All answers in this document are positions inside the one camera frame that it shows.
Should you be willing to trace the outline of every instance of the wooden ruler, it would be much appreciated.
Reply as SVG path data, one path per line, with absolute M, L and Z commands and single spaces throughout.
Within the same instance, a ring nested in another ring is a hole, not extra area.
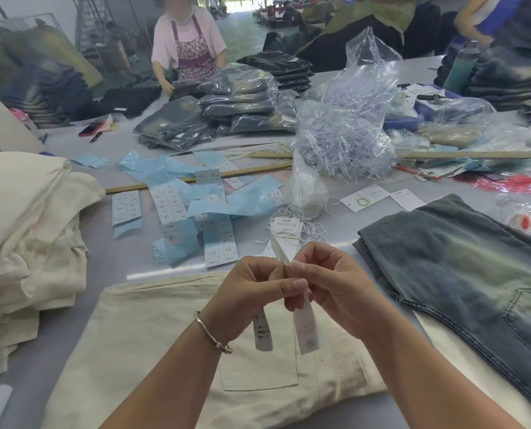
M 250 158 L 277 158 L 293 159 L 293 152 L 280 152 L 276 150 L 257 150 L 248 155 Z
M 530 151 L 455 151 L 455 152 L 430 152 L 430 151 L 403 151 L 397 150 L 396 157 L 400 159 L 435 159 L 435 158 L 463 158 L 472 159 L 531 159 Z
M 262 165 L 259 167 L 248 167 L 246 169 L 238 169 L 238 170 L 232 170 L 230 172 L 221 172 L 220 175 L 222 176 L 222 179 L 228 178 L 228 177 L 235 177 L 235 176 L 244 176 L 247 174 L 256 174 L 256 173 L 263 173 L 263 172 L 273 172 L 275 170 L 283 170 L 291 167 L 291 162 L 280 162 L 278 164 L 271 164 L 271 165 Z M 184 182 L 196 182 L 196 178 L 193 177 L 182 177 L 180 178 Z M 147 189 L 147 184 L 134 184 L 134 185 L 125 185 L 125 186 L 116 186 L 113 188 L 107 188 L 105 191 L 107 194 L 118 194 L 118 193 L 124 193 L 127 191 L 134 191 L 134 190 L 144 190 Z

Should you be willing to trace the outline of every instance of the phone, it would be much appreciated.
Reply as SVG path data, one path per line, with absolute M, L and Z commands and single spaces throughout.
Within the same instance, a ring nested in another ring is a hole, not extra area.
M 79 133 L 79 136 L 94 136 L 104 122 L 93 122 Z

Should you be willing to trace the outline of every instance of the worker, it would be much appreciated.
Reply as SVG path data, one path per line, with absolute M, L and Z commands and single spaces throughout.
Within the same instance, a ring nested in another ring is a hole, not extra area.
M 152 48 L 152 69 L 163 90 L 172 94 L 173 85 L 165 70 L 178 71 L 179 79 L 211 77 L 226 64 L 226 44 L 212 14 L 189 0 L 164 0 L 166 13 L 156 23 Z
M 291 266 L 241 259 L 199 314 L 202 324 L 192 321 L 100 429 L 193 429 L 218 362 L 228 358 L 209 334 L 228 351 L 263 306 L 284 299 L 294 311 L 304 293 L 363 341 L 411 429 L 523 428 L 437 352 L 350 255 L 313 242 Z
M 459 34 L 452 40 L 462 45 L 468 39 L 476 39 L 480 46 L 488 48 L 493 36 L 504 23 L 511 19 L 521 0 L 470 0 L 456 15 L 454 25 Z

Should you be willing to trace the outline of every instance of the bracelet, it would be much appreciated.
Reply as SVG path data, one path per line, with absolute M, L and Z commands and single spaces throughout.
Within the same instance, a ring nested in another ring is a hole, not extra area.
M 210 331 L 208 331 L 208 328 L 206 328 L 206 325 L 204 325 L 204 323 L 200 320 L 200 312 L 195 312 L 194 313 L 194 320 L 196 322 L 198 322 L 198 324 L 204 330 L 206 335 L 210 338 L 210 340 L 212 340 L 214 342 L 214 347 L 215 348 L 218 348 L 223 353 L 226 353 L 228 355 L 230 355 L 233 352 L 233 349 L 230 348 L 228 345 L 222 345 L 218 340 L 214 339 L 214 336 L 212 336 Z

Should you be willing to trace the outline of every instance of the white table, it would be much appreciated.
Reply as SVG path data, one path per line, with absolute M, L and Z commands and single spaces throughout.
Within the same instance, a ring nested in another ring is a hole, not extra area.
M 439 64 L 438 57 L 407 60 L 402 64 L 400 83 L 430 83 L 435 76 L 434 70 L 430 68 L 437 67 Z M 313 84 L 330 79 L 334 74 L 334 72 L 325 72 L 315 75 Z M 156 156 L 163 153 L 163 149 L 148 150 L 145 146 L 136 143 L 136 136 L 130 135 L 129 132 L 138 122 L 138 120 L 128 122 L 128 126 L 121 124 L 117 132 L 105 134 L 95 145 L 89 146 L 85 141 L 84 147 L 79 146 L 81 139 L 76 136 L 80 129 L 56 130 L 48 140 L 49 148 L 50 151 L 69 158 L 87 152 L 108 157 L 112 162 L 122 158 L 133 149 L 144 156 Z M 230 138 L 237 138 L 239 144 L 245 144 L 248 139 L 246 136 Z M 262 138 L 264 142 L 272 142 L 290 138 L 290 136 L 265 135 Z M 192 164 L 196 163 L 196 158 L 192 155 L 181 159 Z M 266 164 L 270 161 L 243 158 L 236 160 L 235 164 L 239 167 L 247 167 Z M 125 173 L 115 170 L 114 166 L 84 171 L 95 176 L 104 187 L 136 182 Z M 272 176 L 286 182 L 291 176 L 291 171 L 279 171 L 272 173 Z M 359 180 L 356 183 L 346 183 L 325 178 L 325 183 L 332 195 L 343 198 L 374 182 Z M 455 193 L 459 194 L 471 207 L 482 212 L 490 212 L 495 208 L 493 202 L 495 194 L 484 193 L 452 180 L 419 182 L 406 173 L 393 172 L 388 179 L 378 183 L 390 192 L 408 188 L 425 202 L 448 193 Z M 523 197 L 525 200 L 531 198 L 527 195 L 518 197 Z M 315 221 L 324 226 L 330 244 L 351 253 L 361 264 L 363 264 L 361 257 L 351 246 L 355 240 L 356 231 L 377 221 L 382 216 L 402 210 L 390 198 L 356 214 L 343 204 L 335 205 L 334 203 L 337 203 L 337 199 L 330 199 L 327 212 L 321 214 Z M 0 376 L 0 383 L 9 384 L 14 390 L 0 421 L 0 429 L 39 428 L 46 402 L 55 382 L 87 324 L 99 294 L 105 287 L 124 282 L 153 280 L 164 276 L 206 271 L 203 253 L 191 257 L 176 268 L 170 268 L 167 264 L 156 264 L 152 254 L 152 243 L 161 237 L 160 222 L 147 190 L 141 192 L 141 206 L 144 218 L 142 229 L 119 240 L 113 239 L 110 198 L 104 199 L 82 213 L 81 229 L 84 241 L 89 248 L 87 290 L 77 297 L 74 307 L 43 312 L 39 337 L 20 346 L 11 355 L 9 370 Z M 245 217 L 234 220 L 233 227 L 240 253 L 257 256 L 262 254 L 264 245 L 256 243 L 256 240 L 267 239 L 267 222 L 268 217 Z M 219 269 L 227 270 L 231 267 L 232 265 L 224 265 Z M 420 327 L 409 310 L 404 308 L 399 308 L 399 310 Z M 322 410 L 302 422 L 290 425 L 293 429 L 328 427 L 335 429 L 406 429 L 407 425 L 396 404 L 386 393 L 347 400 Z

